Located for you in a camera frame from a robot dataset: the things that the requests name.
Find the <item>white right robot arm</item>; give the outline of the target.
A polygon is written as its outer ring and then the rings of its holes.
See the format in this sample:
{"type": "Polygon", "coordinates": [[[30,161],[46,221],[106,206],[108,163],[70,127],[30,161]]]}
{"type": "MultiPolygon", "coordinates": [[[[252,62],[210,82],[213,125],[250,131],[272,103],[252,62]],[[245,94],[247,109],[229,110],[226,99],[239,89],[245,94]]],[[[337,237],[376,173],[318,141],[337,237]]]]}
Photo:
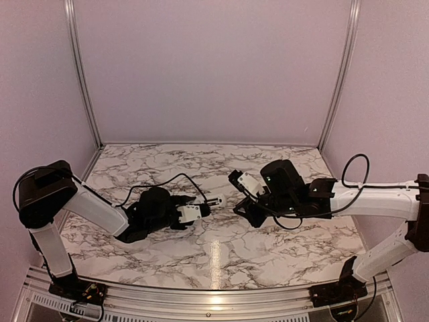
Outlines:
{"type": "Polygon", "coordinates": [[[343,265],[332,295],[347,300],[376,274],[404,258],[428,251],[428,175],[397,184],[367,184],[317,178],[305,183],[290,160],[265,165],[259,182],[246,172],[232,171],[229,182],[245,198],[233,211],[252,227],[267,217],[332,219],[339,216],[380,216],[404,220],[385,240],[343,265]]]}

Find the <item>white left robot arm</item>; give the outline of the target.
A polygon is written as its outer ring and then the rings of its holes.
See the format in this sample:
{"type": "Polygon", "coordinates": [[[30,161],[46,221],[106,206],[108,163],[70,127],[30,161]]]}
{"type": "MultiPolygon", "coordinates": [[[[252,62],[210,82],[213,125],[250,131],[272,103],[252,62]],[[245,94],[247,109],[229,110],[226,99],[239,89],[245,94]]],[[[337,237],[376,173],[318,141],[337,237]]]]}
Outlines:
{"type": "Polygon", "coordinates": [[[43,255],[52,282],[72,299],[80,298],[85,288],[54,225],[59,212],[70,211],[120,242],[132,244],[166,227],[185,230],[188,224],[179,221],[179,207],[193,201],[194,197],[171,195],[155,186],[144,191],[140,200],[128,208],[115,206],[78,179],[64,160],[28,170],[13,188],[19,220],[43,255]]]}

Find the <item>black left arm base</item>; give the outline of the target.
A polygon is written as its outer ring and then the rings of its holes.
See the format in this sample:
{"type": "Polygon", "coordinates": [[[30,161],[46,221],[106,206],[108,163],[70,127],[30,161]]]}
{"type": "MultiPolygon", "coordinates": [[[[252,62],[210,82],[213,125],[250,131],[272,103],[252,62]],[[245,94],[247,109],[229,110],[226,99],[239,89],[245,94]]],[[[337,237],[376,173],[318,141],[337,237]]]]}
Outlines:
{"type": "Polygon", "coordinates": [[[54,277],[48,292],[65,299],[73,300],[76,303],[102,305],[105,301],[107,285],[100,282],[83,280],[77,275],[69,274],[59,278],[54,277]]]}

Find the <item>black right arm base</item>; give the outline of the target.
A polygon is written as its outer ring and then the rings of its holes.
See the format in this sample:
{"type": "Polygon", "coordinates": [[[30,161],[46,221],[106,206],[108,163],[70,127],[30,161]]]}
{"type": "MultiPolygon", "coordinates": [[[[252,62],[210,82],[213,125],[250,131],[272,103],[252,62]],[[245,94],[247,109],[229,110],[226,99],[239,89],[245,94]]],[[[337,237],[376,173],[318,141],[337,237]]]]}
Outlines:
{"type": "Polygon", "coordinates": [[[368,295],[366,283],[352,276],[340,278],[336,282],[311,286],[309,292],[314,307],[335,305],[368,295]]]}

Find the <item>white remote control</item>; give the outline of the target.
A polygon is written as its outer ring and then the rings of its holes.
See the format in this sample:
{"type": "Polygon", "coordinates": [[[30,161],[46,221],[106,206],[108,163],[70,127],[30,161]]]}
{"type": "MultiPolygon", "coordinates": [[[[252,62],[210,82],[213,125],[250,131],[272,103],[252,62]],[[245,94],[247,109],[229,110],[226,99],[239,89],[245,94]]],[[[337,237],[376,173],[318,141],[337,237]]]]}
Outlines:
{"type": "Polygon", "coordinates": [[[205,197],[196,197],[191,203],[195,205],[206,203],[210,208],[221,208],[227,204],[227,198],[224,194],[209,194],[205,197]]]}

